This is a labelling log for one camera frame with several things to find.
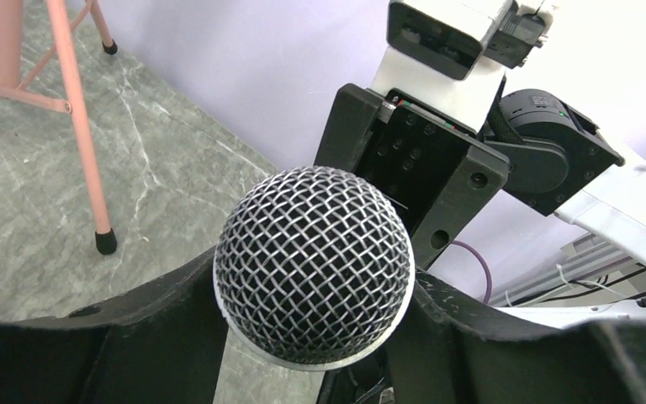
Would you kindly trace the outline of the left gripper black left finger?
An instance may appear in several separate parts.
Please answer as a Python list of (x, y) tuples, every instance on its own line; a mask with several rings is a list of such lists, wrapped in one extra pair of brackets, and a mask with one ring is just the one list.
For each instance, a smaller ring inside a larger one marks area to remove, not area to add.
[(213, 258), (68, 316), (0, 322), (0, 403), (211, 403), (228, 332)]

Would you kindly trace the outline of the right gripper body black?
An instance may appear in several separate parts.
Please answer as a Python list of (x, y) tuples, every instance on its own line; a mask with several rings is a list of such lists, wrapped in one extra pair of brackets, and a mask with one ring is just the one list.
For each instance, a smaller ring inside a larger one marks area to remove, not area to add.
[(333, 100), (318, 166), (364, 178), (396, 208), (428, 269), (503, 188), (509, 160), (413, 98), (348, 83)]

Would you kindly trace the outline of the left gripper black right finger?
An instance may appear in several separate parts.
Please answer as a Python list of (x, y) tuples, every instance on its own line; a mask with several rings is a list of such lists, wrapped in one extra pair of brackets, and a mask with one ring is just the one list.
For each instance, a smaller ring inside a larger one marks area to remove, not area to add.
[(646, 321), (546, 327), (425, 272), (384, 347), (398, 403), (646, 403)]

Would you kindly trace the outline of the glitter black microphone silver head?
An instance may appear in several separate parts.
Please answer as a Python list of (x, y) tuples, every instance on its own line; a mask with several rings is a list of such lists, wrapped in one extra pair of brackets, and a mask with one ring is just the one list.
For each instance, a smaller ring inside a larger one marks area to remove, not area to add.
[(415, 276), (390, 201), (333, 167), (297, 167), (256, 184), (214, 249), (214, 295), (231, 331), (265, 360), (301, 371), (374, 353), (403, 319)]

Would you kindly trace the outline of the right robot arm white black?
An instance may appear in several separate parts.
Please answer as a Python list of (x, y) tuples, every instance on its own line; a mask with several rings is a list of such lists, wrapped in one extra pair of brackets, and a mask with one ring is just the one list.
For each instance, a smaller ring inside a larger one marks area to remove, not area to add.
[(473, 130), (399, 89), (336, 94), (315, 164), (393, 203), (427, 269), (499, 191), (586, 229), (646, 266), (646, 162), (542, 90), (496, 95)]

